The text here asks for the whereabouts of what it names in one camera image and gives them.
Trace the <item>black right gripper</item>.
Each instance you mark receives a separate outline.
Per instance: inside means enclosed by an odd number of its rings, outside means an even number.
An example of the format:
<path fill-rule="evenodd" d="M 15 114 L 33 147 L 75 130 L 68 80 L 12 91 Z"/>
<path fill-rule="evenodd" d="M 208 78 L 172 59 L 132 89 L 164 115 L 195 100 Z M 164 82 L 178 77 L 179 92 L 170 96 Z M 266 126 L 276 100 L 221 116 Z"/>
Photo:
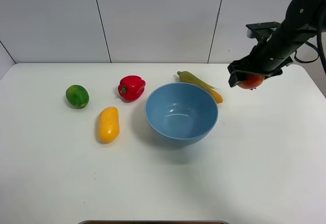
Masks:
<path fill-rule="evenodd" d="M 267 41 L 260 42 L 253 47 L 249 55 L 229 64 L 228 83 L 231 88 L 246 81 L 247 74 L 261 75 L 264 79 L 282 75 L 282 69 L 293 63 L 291 57 L 277 58 L 277 51 L 274 49 L 270 51 L 269 47 Z"/>

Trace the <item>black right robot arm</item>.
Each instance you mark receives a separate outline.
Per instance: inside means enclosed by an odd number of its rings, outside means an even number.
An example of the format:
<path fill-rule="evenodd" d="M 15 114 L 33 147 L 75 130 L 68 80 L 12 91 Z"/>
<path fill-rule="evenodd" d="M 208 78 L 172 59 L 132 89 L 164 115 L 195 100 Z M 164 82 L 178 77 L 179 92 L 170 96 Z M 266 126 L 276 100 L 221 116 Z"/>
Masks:
<path fill-rule="evenodd" d="M 249 55 L 228 66 L 229 86 L 235 87 L 257 76 L 279 76 L 293 61 L 302 63 L 297 50 L 304 44 L 317 52 L 325 66 L 321 34 L 325 32 L 325 0 L 292 0 L 281 22 L 253 23 L 246 26 L 248 37 L 258 43 Z"/>

